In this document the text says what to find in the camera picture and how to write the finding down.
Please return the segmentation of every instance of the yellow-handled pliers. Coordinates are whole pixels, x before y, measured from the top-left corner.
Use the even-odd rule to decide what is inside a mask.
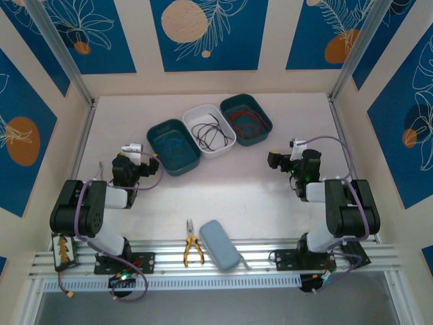
[[[192,219],[187,219],[187,246],[185,247],[185,252],[183,253],[183,264],[185,264],[185,266],[188,266],[188,253],[189,253],[189,249],[191,248],[191,242],[193,242],[194,245],[196,246],[197,251],[200,254],[200,263],[203,264],[204,263],[203,251],[200,248],[200,245],[198,244],[197,237],[194,236]]]

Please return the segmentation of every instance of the pliers handle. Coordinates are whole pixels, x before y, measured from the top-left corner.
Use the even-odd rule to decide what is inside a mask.
[[[193,236],[191,237],[187,237],[187,246],[185,247],[185,252],[183,253],[183,264],[187,267],[188,266],[188,253],[189,253],[189,249],[191,248],[191,242],[194,243],[194,246],[196,247],[198,253],[200,254],[200,263],[204,264],[204,255],[203,255],[203,251],[200,248],[200,245],[198,244],[198,239],[197,237]]]

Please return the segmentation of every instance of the white tabletop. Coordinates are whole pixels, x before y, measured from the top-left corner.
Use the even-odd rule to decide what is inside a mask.
[[[230,238],[296,238],[325,224],[325,207],[301,202],[289,187],[288,174],[272,170],[268,151],[290,153],[294,137],[337,136],[324,93],[252,94],[273,122],[268,138],[250,147],[236,144],[216,159],[202,158],[194,170],[171,177],[149,192],[140,192],[130,210],[106,209],[104,222],[128,239],[173,240],[186,237],[186,219],[200,226],[216,219]],[[147,130],[170,118],[182,119],[187,110],[219,104],[227,94],[147,95],[101,97],[81,163],[79,179],[87,180],[104,164],[104,180],[112,179],[111,162],[120,147],[143,143]],[[309,144],[322,152],[321,176],[347,172],[339,143],[324,139]],[[141,178],[141,186],[156,177]]]

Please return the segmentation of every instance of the light blue case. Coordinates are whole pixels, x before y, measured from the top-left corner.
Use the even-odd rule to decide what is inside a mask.
[[[220,271],[233,271],[241,261],[250,269],[217,220],[200,228],[200,238]]]

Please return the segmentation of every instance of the teal container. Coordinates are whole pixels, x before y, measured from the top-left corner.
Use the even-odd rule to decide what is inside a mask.
[[[169,175],[180,176],[200,163],[202,153],[180,120],[155,125],[146,137]]]
[[[227,98],[221,102],[220,109],[225,119],[236,132],[237,142],[241,146],[257,144],[266,139],[272,131],[273,124],[271,120],[251,95],[241,93]],[[233,118],[242,111],[253,112],[258,118],[251,118],[242,114],[237,118]],[[254,130],[260,130],[260,132],[254,134]]]

